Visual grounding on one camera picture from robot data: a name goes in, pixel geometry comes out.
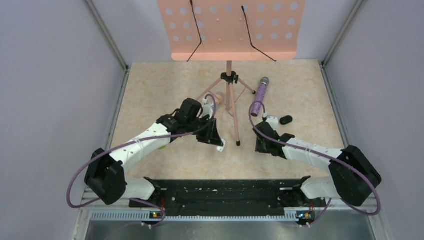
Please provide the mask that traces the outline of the white earbud charging case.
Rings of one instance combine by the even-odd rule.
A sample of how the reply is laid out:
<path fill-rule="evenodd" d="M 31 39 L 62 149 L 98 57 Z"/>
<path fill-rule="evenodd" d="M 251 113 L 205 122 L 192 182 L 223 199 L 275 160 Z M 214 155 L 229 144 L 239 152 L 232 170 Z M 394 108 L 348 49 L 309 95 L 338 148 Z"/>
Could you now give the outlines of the white earbud charging case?
<path fill-rule="evenodd" d="M 222 138 L 221 143 L 222 143 L 221 145 L 216 147 L 216 150 L 220 153 L 222 153 L 226 147 L 226 140 Z"/>

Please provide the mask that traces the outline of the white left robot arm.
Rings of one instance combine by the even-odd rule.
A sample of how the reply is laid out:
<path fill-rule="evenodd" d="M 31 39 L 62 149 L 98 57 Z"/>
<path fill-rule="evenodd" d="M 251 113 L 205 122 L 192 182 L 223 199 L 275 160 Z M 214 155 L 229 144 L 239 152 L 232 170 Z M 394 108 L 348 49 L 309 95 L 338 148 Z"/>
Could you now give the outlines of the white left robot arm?
<path fill-rule="evenodd" d="M 87 166 L 84 183 L 106 205 L 121 198 L 136 198 L 149 207 L 156 206 L 161 194 L 153 182 L 132 179 L 126 172 L 153 151 L 186 136 L 195 136 L 199 143 L 216 146 L 217 151 L 222 152 L 226 141 L 219 135 L 215 118 L 219 103 L 213 95 L 207 97 L 212 101 L 187 98 L 180 108 L 159 117 L 128 142 L 108 151 L 96 150 Z"/>

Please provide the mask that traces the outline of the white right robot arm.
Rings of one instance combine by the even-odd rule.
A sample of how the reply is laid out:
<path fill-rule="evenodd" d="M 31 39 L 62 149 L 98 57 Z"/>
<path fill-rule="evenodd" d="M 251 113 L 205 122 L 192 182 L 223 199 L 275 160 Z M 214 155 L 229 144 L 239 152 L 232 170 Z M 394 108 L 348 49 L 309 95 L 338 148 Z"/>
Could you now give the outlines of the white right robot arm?
<path fill-rule="evenodd" d="M 285 133 L 279 135 L 263 121 L 253 127 L 256 152 L 285 160 L 300 161 L 328 173 L 326 177 L 310 177 L 293 192 L 299 206 L 307 206 L 316 198 L 338 198 L 360 207 L 373 194 L 382 177 L 356 146 L 344 149 L 319 146 Z"/>

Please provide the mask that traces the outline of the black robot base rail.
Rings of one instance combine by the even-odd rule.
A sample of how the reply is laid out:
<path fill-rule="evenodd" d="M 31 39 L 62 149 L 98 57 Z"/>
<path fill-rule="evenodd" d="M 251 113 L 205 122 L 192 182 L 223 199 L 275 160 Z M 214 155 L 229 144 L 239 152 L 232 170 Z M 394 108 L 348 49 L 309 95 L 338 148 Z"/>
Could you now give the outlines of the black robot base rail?
<path fill-rule="evenodd" d="M 307 226 L 323 197 L 308 199 L 301 179 L 154 180 L 148 204 L 129 201 L 130 208 L 151 207 L 149 218 L 166 220 L 277 220 Z"/>

